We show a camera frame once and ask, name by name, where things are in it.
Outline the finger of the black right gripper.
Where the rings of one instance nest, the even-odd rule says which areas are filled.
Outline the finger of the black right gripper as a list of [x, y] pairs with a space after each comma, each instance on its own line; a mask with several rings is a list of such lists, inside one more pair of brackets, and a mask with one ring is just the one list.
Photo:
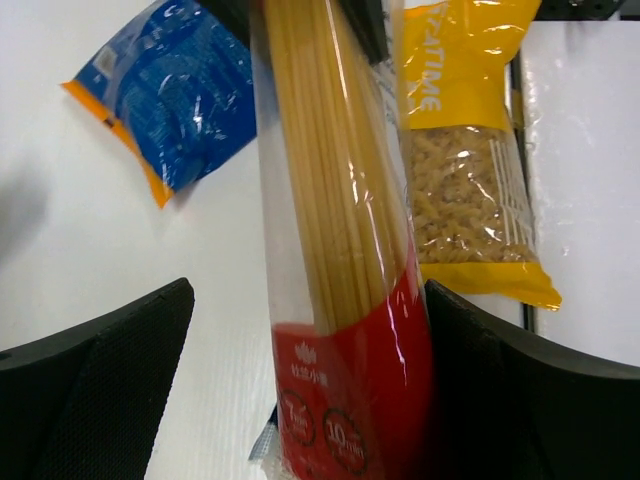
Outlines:
[[370, 63], [389, 58], [381, 0], [340, 0], [349, 24]]
[[263, 42], [263, 24], [258, 17], [262, 1], [252, 0], [201, 0], [199, 4], [212, 13], [245, 47]]

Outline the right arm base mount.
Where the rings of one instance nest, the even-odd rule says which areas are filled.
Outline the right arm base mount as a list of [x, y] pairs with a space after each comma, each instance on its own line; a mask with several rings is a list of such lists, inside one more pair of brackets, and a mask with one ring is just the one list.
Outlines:
[[639, 2], [633, 0], [542, 0], [537, 21], [639, 20]]

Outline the red spaghetti pack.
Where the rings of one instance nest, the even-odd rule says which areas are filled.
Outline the red spaghetti pack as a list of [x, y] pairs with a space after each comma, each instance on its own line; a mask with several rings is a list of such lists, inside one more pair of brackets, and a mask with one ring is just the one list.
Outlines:
[[285, 468], [421, 479], [433, 364], [379, 84], [337, 1], [251, 6]]

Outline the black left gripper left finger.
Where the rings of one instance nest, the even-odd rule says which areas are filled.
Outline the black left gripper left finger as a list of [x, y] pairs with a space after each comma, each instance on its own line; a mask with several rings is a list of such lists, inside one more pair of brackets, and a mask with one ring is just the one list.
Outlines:
[[179, 278], [2, 351], [2, 478], [144, 478], [193, 309]]

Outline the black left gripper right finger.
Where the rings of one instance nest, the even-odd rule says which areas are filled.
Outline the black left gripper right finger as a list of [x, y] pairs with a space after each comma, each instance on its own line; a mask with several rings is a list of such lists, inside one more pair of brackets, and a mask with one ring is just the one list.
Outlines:
[[425, 285], [451, 479], [636, 479], [639, 369]]

